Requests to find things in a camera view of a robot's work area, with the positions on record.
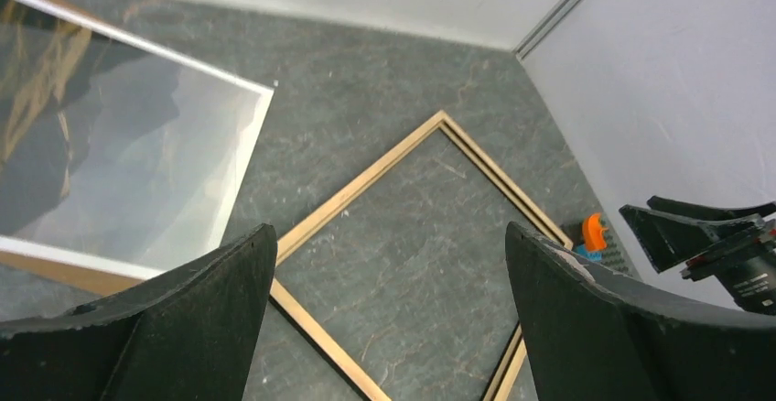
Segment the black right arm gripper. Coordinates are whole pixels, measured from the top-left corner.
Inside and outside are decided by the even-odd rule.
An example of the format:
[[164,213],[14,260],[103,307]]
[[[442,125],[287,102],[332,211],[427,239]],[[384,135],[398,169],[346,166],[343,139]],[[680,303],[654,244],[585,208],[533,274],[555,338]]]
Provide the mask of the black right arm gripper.
[[772,400],[775,221],[761,218],[775,202],[647,205],[620,215],[653,269],[713,276],[747,312],[652,287],[511,222],[505,260],[539,398]]

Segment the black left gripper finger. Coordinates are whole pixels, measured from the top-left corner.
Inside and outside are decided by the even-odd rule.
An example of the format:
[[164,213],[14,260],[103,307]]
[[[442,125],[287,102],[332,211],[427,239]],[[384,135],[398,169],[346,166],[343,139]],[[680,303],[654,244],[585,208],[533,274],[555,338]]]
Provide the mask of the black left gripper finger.
[[55,317],[1,325],[4,400],[239,400],[269,300],[275,229]]

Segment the light wooden picture frame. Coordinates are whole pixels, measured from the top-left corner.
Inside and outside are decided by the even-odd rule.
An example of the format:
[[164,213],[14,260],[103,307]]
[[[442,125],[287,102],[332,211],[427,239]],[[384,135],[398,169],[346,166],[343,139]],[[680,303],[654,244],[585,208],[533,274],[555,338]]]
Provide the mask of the light wooden picture frame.
[[510,222],[569,237],[439,112],[278,242],[271,295],[309,342],[285,400],[505,400],[525,346]]

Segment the landscape photo print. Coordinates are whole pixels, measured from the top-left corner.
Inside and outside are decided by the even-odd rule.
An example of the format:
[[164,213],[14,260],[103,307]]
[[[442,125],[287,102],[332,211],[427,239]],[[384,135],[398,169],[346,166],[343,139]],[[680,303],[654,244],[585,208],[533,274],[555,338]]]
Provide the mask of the landscape photo print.
[[217,248],[273,91],[63,0],[1,0],[1,249],[149,278]]

